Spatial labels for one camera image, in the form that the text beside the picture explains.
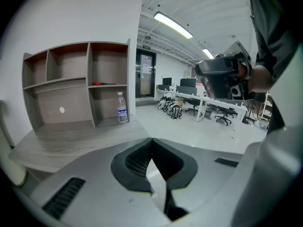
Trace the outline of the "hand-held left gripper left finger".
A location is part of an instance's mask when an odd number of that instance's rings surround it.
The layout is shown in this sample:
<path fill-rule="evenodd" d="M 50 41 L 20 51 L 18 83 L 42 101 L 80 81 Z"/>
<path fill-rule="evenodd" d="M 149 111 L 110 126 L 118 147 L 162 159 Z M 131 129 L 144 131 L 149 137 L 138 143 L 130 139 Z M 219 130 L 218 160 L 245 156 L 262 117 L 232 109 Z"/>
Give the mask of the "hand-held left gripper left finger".
<path fill-rule="evenodd" d="M 150 191 L 131 191 L 122 177 L 140 180 L 125 165 L 111 170 L 115 156 L 148 146 L 139 139 L 94 150 L 78 157 L 39 184 L 31 199 L 48 215 L 68 227 L 162 227 L 169 218 L 154 204 Z"/>

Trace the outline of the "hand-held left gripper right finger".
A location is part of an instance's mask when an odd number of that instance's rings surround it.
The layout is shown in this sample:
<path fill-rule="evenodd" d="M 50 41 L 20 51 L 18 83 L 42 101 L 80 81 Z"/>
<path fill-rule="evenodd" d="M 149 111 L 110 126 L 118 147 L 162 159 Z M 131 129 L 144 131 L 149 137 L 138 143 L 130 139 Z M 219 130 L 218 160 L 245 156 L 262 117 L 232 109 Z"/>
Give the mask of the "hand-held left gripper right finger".
<path fill-rule="evenodd" d="M 240 195 L 231 181 L 242 154 L 157 138 L 152 139 L 151 148 L 153 162 L 166 182 L 165 210 L 151 219 L 153 226 L 232 226 Z"/>

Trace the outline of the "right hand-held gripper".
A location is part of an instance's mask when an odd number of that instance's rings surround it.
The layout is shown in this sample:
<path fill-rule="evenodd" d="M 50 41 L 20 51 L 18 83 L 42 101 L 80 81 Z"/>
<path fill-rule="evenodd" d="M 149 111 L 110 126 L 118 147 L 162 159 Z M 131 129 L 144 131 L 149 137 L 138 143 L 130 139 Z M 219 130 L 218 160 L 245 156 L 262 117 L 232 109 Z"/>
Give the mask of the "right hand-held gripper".
<path fill-rule="evenodd" d="M 214 59 L 195 66 L 198 76 L 205 77 L 205 89 L 211 98 L 224 100 L 249 100 L 248 81 L 237 78 L 238 64 L 247 67 L 246 79 L 252 75 L 251 57 L 240 41 L 236 41 Z"/>

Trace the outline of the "person's right hand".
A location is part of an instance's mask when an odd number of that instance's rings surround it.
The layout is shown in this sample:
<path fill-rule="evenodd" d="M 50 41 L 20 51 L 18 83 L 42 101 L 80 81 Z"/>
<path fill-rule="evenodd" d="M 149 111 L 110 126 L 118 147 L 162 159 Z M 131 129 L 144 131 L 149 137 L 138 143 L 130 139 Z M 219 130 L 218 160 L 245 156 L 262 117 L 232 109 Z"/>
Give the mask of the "person's right hand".
<path fill-rule="evenodd" d="M 252 67 L 252 75 L 249 79 L 247 76 L 247 67 L 244 64 L 238 64 L 237 78 L 240 80 L 246 79 L 248 81 L 249 92 L 263 92 L 267 88 L 263 85 L 263 66 L 256 65 Z"/>

